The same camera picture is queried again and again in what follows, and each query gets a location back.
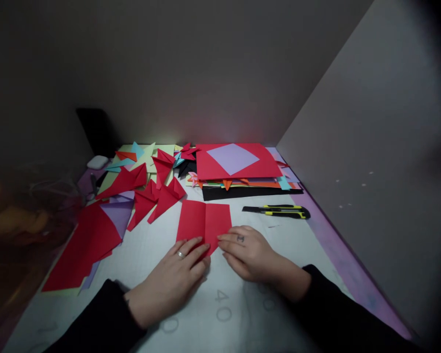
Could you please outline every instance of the gray wall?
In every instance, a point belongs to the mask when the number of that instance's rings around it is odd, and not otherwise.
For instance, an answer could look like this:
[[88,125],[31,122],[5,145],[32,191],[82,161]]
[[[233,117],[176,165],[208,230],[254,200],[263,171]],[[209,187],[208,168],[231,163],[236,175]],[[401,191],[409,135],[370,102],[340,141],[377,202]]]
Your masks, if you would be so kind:
[[277,146],[424,341],[441,304],[434,38],[410,1],[376,0]]
[[130,143],[275,146],[372,0],[33,1],[75,104]]
[[23,13],[0,1],[0,177],[17,187],[77,177],[92,156],[39,30]]

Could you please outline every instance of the stack of paper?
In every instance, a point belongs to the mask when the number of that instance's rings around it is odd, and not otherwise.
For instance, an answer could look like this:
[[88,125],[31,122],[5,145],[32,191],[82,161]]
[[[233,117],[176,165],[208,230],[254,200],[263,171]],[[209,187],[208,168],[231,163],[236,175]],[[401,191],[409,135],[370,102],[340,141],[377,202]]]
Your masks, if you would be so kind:
[[302,193],[284,160],[261,144],[198,145],[193,163],[179,176],[188,174],[186,185],[201,187],[205,201]]

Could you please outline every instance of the yellow paper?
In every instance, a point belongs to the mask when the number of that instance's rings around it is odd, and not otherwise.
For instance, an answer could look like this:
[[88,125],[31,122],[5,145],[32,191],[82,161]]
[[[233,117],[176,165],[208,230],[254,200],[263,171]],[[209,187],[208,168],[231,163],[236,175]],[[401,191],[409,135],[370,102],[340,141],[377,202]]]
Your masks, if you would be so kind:
[[[153,163],[152,156],[157,156],[157,150],[161,149],[163,152],[173,156],[173,152],[175,149],[175,145],[156,145],[155,143],[151,145],[139,145],[144,149],[144,154],[141,158],[137,160],[136,163],[132,166],[131,170],[139,167],[143,163],[147,164],[147,173],[150,174],[150,179],[157,182],[156,173],[157,168],[155,168],[155,164]],[[119,151],[121,152],[131,152],[132,145],[123,145]],[[114,162],[119,162],[119,158],[117,156],[114,157]],[[101,187],[98,191],[98,193],[102,193],[104,190],[109,188],[113,181],[118,176],[118,173],[116,172],[108,172],[106,177],[103,180],[103,183],[101,183]],[[168,185],[170,181],[173,179],[173,169],[171,170],[170,174],[168,175],[167,181],[165,182],[165,185]]]

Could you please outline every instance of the white desk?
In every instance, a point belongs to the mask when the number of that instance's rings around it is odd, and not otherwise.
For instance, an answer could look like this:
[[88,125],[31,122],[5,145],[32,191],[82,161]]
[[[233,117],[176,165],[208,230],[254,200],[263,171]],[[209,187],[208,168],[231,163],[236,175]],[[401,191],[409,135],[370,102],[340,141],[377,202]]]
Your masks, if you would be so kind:
[[[189,200],[203,201],[199,188],[185,189]],[[229,204],[232,225],[256,228],[278,253],[299,266],[314,264],[351,297],[305,221],[241,212],[243,206],[292,203],[289,195],[209,203]],[[147,215],[132,232],[126,233],[124,242],[113,250],[113,255],[100,263],[92,286],[78,297],[36,294],[4,352],[42,352],[67,330],[107,278],[118,279],[131,288],[143,281],[175,242],[180,211],[181,202],[178,202],[151,225],[147,223]],[[220,249],[212,255],[207,278],[183,310],[162,322],[143,340],[141,352],[315,350],[276,294],[265,286],[241,280],[230,269]]]

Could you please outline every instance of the red paper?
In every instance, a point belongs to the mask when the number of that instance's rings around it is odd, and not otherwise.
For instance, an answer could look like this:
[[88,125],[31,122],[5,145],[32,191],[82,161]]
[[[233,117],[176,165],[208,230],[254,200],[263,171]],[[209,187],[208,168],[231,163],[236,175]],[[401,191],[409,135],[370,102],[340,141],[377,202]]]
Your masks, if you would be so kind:
[[279,169],[276,161],[271,153],[261,144],[236,144],[250,153],[257,156],[260,160],[242,169],[241,171],[229,175],[224,168],[222,168],[216,160],[207,153],[220,145],[198,145],[200,151],[196,153],[197,159],[197,177],[199,180],[213,180],[213,179],[240,179],[250,177],[281,177],[283,174]]
[[227,233],[231,228],[229,205],[185,200],[181,206],[176,241],[202,236],[200,245],[211,244],[209,251],[203,256],[206,257],[217,249],[217,236]]
[[129,158],[129,159],[133,160],[134,162],[137,162],[137,155],[134,152],[116,151],[116,156],[118,156],[120,160]]
[[135,211],[127,230],[132,231],[136,225],[150,212],[157,204],[159,190],[155,188],[153,180],[147,185],[144,191],[134,190]]
[[126,168],[121,168],[121,171],[118,173],[118,176],[113,181],[113,184],[111,184],[111,186],[105,191],[98,194],[96,199],[106,199],[108,197],[120,194],[121,192],[132,190],[134,189],[134,183],[136,179],[137,177]]
[[152,157],[152,159],[157,169],[157,189],[160,190],[172,171],[175,158],[159,149],[157,157]]
[[136,176],[136,181],[133,185],[134,188],[145,186],[147,184],[147,165],[145,163],[130,171],[130,173]]
[[157,207],[154,209],[147,222],[152,224],[158,217],[165,213],[178,200],[186,195],[186,191],[180,185],[177,178],[173,178],[168,186],[162,185],[158,197]]
[[188,159],[188,160],[196,160],[196,158],[193,156],[193,153],[199,150],[198,147],[196,148],[190,148],[191,143],[185,144],[181,150],[181,158]]
[[78,226],[49,274],[43,292],[80,287],[93,263],[121,243],[115,225],[100,204],[96,202],[81,211]]

